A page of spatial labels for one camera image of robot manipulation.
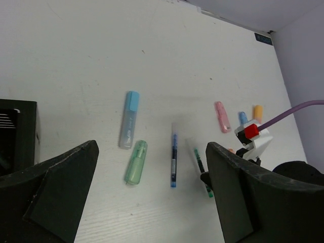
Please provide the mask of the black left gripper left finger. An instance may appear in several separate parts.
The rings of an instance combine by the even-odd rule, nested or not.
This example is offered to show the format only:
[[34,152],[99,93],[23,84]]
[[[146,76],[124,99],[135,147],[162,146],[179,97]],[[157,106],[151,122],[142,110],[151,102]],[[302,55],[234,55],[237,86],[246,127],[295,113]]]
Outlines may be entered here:
[[74,242],[99,155],[95,140],[1,177],[1,242]]

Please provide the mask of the green ink pen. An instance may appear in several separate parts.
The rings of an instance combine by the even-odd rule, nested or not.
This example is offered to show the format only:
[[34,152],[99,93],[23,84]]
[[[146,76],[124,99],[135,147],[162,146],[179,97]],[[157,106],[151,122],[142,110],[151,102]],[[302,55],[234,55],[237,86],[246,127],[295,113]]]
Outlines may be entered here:
[[207,195],[209,198],[213,198],[214,194],[211,190],[211,188],[200,179],[200,176],[202,173],[205,173],[205,168],[201,159],[200,151],[198,148],[198,145],[196,141],[193,138],[186,138],[185,139],[185,145],[187,148],[187,151],[189,153],[189,157],[191,159],[191,162],[193,163],[194,169],[196,171],[198,181],[201,183],[201,185],[204,186],[204,189],[207,192]]

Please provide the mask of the orange cap highlighter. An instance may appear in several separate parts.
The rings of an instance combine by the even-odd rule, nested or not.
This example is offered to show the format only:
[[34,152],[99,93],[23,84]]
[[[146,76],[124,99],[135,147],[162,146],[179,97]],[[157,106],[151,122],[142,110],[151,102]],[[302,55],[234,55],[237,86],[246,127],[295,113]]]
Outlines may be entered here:
[[263,118],[263,107],[261,105],[255,105],[253,111],[253,119],[255,119],[258,123],[262,123]]

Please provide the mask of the blue ink pen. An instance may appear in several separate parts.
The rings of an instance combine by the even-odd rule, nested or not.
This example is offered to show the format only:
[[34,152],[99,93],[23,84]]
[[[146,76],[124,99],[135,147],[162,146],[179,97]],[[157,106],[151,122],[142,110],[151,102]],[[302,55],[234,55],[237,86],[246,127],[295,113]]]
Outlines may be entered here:
[[172,123],[172,159],[171,159],[171,188],[177,186],[177,158],[178,158],[178,129],[177,123]]

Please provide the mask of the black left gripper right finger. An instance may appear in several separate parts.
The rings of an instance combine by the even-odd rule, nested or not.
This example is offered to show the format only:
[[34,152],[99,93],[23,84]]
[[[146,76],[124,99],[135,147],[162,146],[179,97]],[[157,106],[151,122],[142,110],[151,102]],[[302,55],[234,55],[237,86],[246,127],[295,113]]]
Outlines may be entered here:
[[226,242],[323,242],[323,174],[303,161],[270,171],[218,143],[206,148]]

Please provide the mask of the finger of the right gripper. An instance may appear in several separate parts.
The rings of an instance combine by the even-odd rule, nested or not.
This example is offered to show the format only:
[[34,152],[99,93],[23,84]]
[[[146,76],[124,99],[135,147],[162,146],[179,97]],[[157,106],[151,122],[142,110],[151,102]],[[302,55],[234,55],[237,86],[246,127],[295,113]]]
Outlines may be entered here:
[[209,172],[201,173],[200,179],[205,183],[205,185],[210,186],[210,173]]

